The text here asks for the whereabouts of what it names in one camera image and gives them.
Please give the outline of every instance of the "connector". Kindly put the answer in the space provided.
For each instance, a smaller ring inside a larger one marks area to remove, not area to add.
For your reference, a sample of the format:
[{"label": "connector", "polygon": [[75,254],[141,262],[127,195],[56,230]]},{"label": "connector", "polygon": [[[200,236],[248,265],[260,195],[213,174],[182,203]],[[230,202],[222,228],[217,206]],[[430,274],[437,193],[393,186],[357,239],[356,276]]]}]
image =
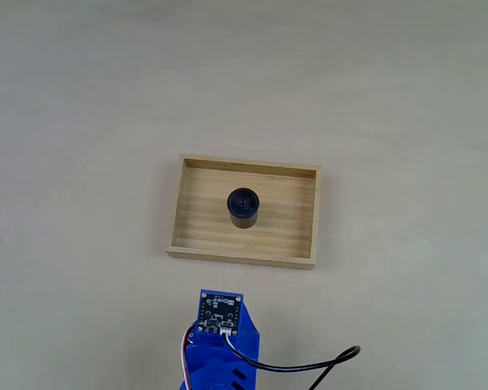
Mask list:
[{"label": "connector", "polygon": [[221,336],[224,336],[224,335],[231,336],[231,329],[228,329],[227,327],[222,327],[222,328],[220,329],[219,334],[220,334]]}]

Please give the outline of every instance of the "circuit board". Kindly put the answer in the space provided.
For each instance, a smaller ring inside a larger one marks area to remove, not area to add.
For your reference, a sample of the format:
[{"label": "circuit board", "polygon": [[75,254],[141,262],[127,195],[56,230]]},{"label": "circuit board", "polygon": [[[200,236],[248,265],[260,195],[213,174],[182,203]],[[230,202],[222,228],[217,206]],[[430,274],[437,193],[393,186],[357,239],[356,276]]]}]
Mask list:
[{"label": "circuit board", "polygon": [[202,293],[199,310],[198,330],[218,334],[221,328],[238,332],[238,318],[241,313],[242,298],[234,295]]}]

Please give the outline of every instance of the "blue 3d-printed mount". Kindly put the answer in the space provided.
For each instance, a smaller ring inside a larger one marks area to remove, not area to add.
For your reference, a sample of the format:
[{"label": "blue 3d-printed mount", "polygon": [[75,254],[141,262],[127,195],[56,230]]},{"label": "blue 3d-printed mount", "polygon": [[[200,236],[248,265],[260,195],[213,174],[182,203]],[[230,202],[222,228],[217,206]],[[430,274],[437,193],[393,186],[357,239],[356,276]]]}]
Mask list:
[{"label": "blue 3d-printed mount", "polygon": [[[260,334],[251,322],[244,296],[201,290],[198,317],[188,336],[186,362],[193,390],[255,390],[256,368],[236,356],[221,335],[247,357],[259,358]],[[186,390],[183,383],[181,390]]]}]

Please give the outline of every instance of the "wood grain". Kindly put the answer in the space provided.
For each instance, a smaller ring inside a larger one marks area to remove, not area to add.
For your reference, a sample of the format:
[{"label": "wood grain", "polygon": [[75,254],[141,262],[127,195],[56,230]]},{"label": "wood grain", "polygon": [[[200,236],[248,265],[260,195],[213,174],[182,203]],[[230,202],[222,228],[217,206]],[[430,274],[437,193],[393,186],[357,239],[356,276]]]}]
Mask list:
[{"label": "wood grain", "polygon": [[[320,168],[184,156],[167,252],[174,257],[246,262],[275,267],[315,264]],[[228,195],[253,189],[257,224],[230,221]]]}]

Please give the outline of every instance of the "black cylinder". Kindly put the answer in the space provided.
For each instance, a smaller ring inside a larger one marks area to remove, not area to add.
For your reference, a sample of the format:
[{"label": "black cylinder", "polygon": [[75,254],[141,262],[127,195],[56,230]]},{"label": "black cylinder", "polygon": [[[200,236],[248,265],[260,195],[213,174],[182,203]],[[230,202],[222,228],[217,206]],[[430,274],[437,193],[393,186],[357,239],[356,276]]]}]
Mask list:
[{"label": "black cylinder", "polygon": [[229,194],[228,211],[237,228],[251,228],[259,216],[259,197],[249,188],[237,188]]}]

